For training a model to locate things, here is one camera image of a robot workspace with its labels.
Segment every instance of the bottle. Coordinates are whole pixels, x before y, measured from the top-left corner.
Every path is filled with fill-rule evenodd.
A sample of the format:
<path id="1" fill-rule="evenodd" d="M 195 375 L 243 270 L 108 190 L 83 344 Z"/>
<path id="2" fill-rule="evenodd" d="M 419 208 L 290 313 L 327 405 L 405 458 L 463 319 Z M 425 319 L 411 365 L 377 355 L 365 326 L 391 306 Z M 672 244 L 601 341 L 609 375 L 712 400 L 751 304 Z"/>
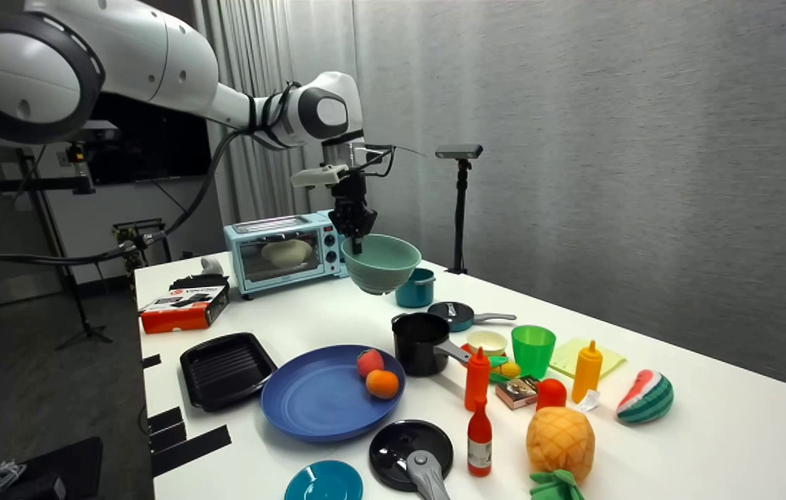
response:
<path id="1" fill-rule="evenodd" d="M 576 388 L 570 391 L 572 404 L 580 404 L 587 391 L 598 388 L 604 375 L 604 352 L 598 352 L 594 341 L 580 350 L 579 369 L 576 369 Z"/>
<path id="2" fill-rule="evenodd" d="M 463 391 L 468 411 L 476 411 L 477 400 L 487 400 L 490 381 L 493 381 L 493 362 L 484 355 L 484 347 L 477 347 L 477 352 L 472 352 L 468 365 L 468 391 Z"/>
<path id="3" fill-rule="evenodd" d="M 476 415 L 470 420 L 470 476 L 487 477 L 493 472 L 493 420 L 487 416 L 487 400 L 476 404 Z"/>

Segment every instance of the red bottle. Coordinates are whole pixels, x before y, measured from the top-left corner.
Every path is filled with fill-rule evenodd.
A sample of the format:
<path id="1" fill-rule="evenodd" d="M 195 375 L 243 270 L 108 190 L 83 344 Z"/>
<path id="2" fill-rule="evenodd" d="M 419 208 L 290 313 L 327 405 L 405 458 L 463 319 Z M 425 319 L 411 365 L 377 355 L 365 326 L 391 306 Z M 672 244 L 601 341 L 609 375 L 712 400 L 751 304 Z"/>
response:
<path id="1" fill-rule="evenodd" d="M 493 362 L 477 347 L 477 352 L 472 352 L 468 365 L 468 391 L 463 391 L 468 411 L 476 411 L 477 400 L 487 400 L 490 381 L 493 381 Z"/>
<path id="2" fill-rule="evenodd" d="M 487 477 L 493 472 L 493 420 L 487 416 L 487 400 L 477 400 L 477 408 L 470 420 L 470 476 Z"/>

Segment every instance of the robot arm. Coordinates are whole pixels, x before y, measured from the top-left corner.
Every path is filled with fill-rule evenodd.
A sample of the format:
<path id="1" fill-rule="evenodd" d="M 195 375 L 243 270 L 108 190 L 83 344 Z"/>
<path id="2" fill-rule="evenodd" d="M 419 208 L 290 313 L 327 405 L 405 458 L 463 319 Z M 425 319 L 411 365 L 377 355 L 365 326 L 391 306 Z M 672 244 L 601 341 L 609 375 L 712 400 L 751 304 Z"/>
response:
<path id="1" fill-rule="evenodd" d="M 27 0 L 0 13 L 0 145 L 44 145 L 83 129 L 101 93 L 245 129 L 273 151 L 323 141 L 336 173 L 343 233 L 373 231 L 355 141 L 359 86 L 323 73 L 306 86 L 251 98 L 219 83 L 211 45 L 187 23 L 138 0 Z"/>

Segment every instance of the bowl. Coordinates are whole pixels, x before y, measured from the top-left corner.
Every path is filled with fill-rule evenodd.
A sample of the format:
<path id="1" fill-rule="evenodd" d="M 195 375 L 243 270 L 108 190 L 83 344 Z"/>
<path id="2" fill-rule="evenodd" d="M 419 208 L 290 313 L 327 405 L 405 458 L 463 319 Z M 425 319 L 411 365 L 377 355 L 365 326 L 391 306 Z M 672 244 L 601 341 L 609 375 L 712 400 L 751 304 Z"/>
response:
<path id="1" fill-rule="evenodd" d="M 411 273 L 422 262 L 422 254 L 411 241 L 395 238 L 390 233 L 368 233 L 362 238 L 359 255 L 354 255 L 354 244 L 344 241 L 343 255 L 347 276 L 368 295 L 395 291 L 411 277 Z"/>

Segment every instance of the black tray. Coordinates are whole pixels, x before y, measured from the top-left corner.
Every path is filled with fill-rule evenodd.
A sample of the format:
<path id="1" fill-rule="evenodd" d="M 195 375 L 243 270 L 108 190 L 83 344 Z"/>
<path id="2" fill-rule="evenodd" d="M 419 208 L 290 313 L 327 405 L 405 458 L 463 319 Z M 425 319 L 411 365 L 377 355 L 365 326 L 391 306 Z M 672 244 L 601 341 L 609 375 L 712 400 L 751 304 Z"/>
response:
<path id="1" fill-rule="evenodd" d="M 182 355 L 188 400 L 202 411 L 223 411 L 255 397 L 276 369 L 254 334 L 219 336 Z"/>

